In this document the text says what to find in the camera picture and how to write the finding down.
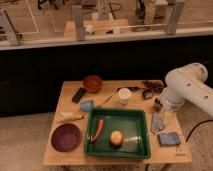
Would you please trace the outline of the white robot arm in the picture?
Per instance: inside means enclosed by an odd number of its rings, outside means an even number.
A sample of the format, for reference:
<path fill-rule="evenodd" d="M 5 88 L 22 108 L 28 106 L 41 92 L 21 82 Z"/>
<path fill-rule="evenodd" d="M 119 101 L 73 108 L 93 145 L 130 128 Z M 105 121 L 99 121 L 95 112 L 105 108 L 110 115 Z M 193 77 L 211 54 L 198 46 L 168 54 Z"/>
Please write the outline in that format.
<path fill-rule="evenodd" d="M 205 84 L 208 70 L 201 63 L 191 63 L 167 73 L 166 87 L 160 101 L 168 111 L 177 111 L 186 100 L 213 118 L 213 88 Z"/>

